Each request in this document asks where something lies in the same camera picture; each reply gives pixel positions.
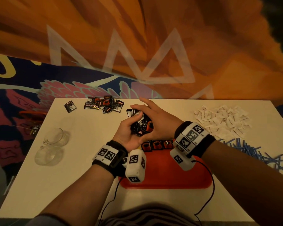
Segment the wrist strap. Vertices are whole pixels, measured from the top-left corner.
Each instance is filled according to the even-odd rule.
[[[128,156],[127,150],[116,141],[109,141],[97,152],[92,165],[96,164],[109,171],[114,178],[124,177],[126,168],[122,165],[124,157]]]
[[[216,140],[201,125],[196,122],[185,121],[175,132],[173,143],[186,157],[202,157],[206,149]]]

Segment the table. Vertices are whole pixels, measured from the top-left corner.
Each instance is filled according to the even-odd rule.
[[[99,148],[111,140],[120,121],[127,118],[126,109],[140,104],[138,99],[122,99],[121,113],[102,114],[101,110],[84,110],[86,98],[71,98],[77,109],[67,113],[63,106],[69,98],[56,98],[36,136],[25,161],[1,209],[0,218],[33,218],[58,194],[75,182],[90,166]],[[167,112],[183,121],[196,121],[193,111],[202,105],[215,108],[221,105],[241,106],[249,112],[253,128],[246,135],[252,146],[261,146],[271,156],[283,153],[283,119],[270,101],[234,100],[153,100]],[[39,166],[34,157],[45,134],[55,127],[70,132],[64,146],[63,159],[55,166]],[[202,221],[253,221],[214,177],[215,195],[199,214]],[[115,179],[106,203],[113,199],[118,180]],[[119,186],[114,202],[106,208],[103,218],[119,211],[149,203],[161,202],[193,217],[212,193],[212,186],[199,190],[126,190]]]

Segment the black wristband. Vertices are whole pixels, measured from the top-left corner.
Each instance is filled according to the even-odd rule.
[[[115,148],[116,150],[123,152],[124,157],[128,156],[128,152],[127,152],[126,148],[123,145],[121,145],[120,143],[118,143],[114,140],[111,140],[108,143],[106,143],[106,145],[111,146],[111,147]],[[122,158],[119,158],[116,163],[117,163],[117,165],[115,167],[111,167],[111,166],[108,166],[108,165],[102,163],[101,161],[95,159],[93,161],[92,165],[99,165],[99,166],[103,167],[104,169],[109,171],[113,175],[114,178],[116,178],[116,176],[124,177],[126,168],[124,168],[124,166],[122,165]]]
[[[175,139],[190,125],[192,124],[191,121],[183,122],[175,131]],[[208,134],[206,137],[201,140],[201,142],[189,153],[186,155],[189,159],[192,156],[197,156],[199,158],[202,157],[206,149],[215,141],[215,137]]]

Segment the painted wall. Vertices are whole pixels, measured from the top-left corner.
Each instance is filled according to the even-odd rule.
[[[262,7],[0,0],[0,204],[33,141],[15,127],[27,126],[19,111],[47,111],[56,97],[271,100],[283,115],[283,43]]]

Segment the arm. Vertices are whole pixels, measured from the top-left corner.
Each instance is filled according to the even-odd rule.
[[[140,100],[148,106],[131,107],[147,114],[154,125],[153,132],[142,136],[140,143],[173,139],[176,129],[183,121],[148,99]],[[283,222],[282,174],[219,141],[214,141],[207,148],[202,159],[231,196],[257,223],[279,225]]]
[[[142,113],[121,122],[112,140],[122,144],[128,152],[137,149],[138,136],[131,135],[130,126],[140,120]],[[51,214],[71,226],[95,225],[103,208],[113,175],[99,165],[93,165],[77,181],[58,195],[41,214]]]

